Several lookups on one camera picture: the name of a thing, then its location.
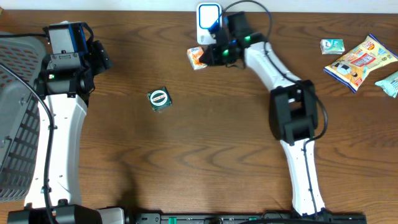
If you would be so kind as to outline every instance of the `teal wrapper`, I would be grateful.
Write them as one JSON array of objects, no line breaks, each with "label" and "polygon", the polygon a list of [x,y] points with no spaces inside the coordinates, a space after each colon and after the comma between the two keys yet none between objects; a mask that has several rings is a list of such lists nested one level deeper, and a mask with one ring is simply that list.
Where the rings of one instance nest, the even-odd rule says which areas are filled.
[{"label": "teal wrapper", "polygon": [[398,94],[398,72],[376,82],[375,85],[381,87],[389,96],[395,98]]}]

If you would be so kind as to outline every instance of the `white wall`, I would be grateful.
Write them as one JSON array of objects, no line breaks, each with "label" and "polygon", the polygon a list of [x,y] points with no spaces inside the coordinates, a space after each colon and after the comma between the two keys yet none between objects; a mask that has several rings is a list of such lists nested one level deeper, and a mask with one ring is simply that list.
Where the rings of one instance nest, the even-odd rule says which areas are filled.
[{"label": "white wall", "polygon": [[[223,7],[236,0],[217,0]],[[258,0],[273,12],[398,13],[398,0]],[[4,9],[195,11],[198,0],[0,0]],[[232,11],[261,11],[242,3]]]}]

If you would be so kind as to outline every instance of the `gray plastic basket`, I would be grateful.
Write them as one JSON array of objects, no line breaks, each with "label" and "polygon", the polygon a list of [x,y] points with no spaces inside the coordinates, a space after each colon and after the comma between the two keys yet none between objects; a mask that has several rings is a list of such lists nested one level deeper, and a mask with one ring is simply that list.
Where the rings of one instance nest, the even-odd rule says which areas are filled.
[{"label": "gray plastic basket", "polygon": [[[44,56],[43,44],[33,37],[0,39],[0,62],[31,85]],[[28,193],[35,169],[39,121],[37,100],[0,68],[0,202],[24,200]]]}]

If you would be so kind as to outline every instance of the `white arm segment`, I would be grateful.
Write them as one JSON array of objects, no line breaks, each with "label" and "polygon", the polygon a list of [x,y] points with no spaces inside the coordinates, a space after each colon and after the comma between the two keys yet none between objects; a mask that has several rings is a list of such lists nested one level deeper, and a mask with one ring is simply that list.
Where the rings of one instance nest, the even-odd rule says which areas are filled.
[{"label": "white arm segment", "polygon": [[[58,200],[67,199],[69,204],[81,204],[78,165],[81,128],[87,112],[85,102],[79,97],[68,98],[67,94],[46,96],[45,104],[54,116],[54,136],[49,170],[50,203],[58,205]],[[43,208],[42,192],[44,161],[49,139],[49,119],[39,103],[40,135],[37,148],[36,167],[25,205]]]},{"label": "white arm segment", "polygon": [[[287,77],[293,80],[300,80],[291,73],[285,65],[279,60],[270,43],[266,43],[266,51],[264,51],[264,42],[252,44],[249,48],[244,50],[244,60],[246,65],[253,69],[260,77],[261,81],[271,91],[277,87],[287,87],[294,85],[289,80],[283,78],[275,66]],[[289,164],[290,178],[293,185],[293,207],[301,216],[304,214],[312,215],[315,209],[312,203],[311,193],[309,191],[309,182],[307,176],[307,167],[305,165],[305,158],[302,151],[304,142],[308,139],[303,139],[294,142],[294,146],[290,146],[285,141],[280,141],[286,153],[287,162]],[[314,142],[311,141],[306,145],[308,169],[310,172],[311,185],[313,189],[313,196],[315,197],[315,204],[317,211],[320,212],[325,207],[322,197],[319,192],[317,172],[314,162]]]},{"label": "white arm segment", "polygon": [[[276,57],[275,53],[272,51],[270,43],[266,43],[266,50],[268,56],[272,62],[278,67],[278,69],[286,74],[287,77],[293,80],[300,80],[299,77],[293,75],[285,65]],[[294,85],[294,83],[286,80],[278,72],[278,70],[273,66],[266,57],[264,52],[264,42],[258,42],[252,44],[249,48],[244,49],[244,61],[246,65],[253,69],[254,72],[260,77],[263,84],[267,87],[268,91],[271,91],[278,86],[287,87]]]},{"label": "white arm segment", "polygon": [[[295,141],[294,146],[290,146],[283,140],[280,141],[280,144],[284,148],[286,154],[287,163],[289,165],[290,179],[292,180],[293,207],[301,216],[304,214],[312,215],[315,213],[311,193],[309,191],[310,184],[307,176],[304,152],[302,151],[304,142],[306,140],[308,139]],[[317,206],[317,212],[320,212],[322,208],[325,208],[325,203],[322,200],[318,186],[317,170],[315,168],[314,161],[314,144],[314,141],[310,141],[305,148],[307,150],[308,170],[310,172],[315,205]]]}]

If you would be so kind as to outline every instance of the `wooden tabletop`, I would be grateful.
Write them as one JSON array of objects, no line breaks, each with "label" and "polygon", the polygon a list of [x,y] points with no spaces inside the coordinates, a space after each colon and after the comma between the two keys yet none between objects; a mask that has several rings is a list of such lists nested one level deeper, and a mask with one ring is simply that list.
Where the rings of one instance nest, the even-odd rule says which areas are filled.
[{"label": "wooden tabletop", "polygon": [[[373,33],[398,51],[398,17],[272,15],[276,54],[294,74],[314,82],[328,110],[328,132],[315,143],[327,209],[363,212],[369,224],[397,223],[398,99],[374,82],[397,71],[398,63],[372,72],[353,94],[323,73],[339,56],[321,55],[319,42],[344,39],[349,50]],[[186,51],[198,45],[194,12],[4,11],[0,30],[41,32],[64,20],[87,22],[114,62],[95,77],[81,134],[84,206],[165,213],[290,210],[286,157],[269,129],[269,93],[250,69],[192,70]],[[248,21],[266,32],[264,13],[250,13]],[[155,113],[146,93],[163,86],[173,106]],[[1,204],[0,222],[22,208],[23,202]]]}]

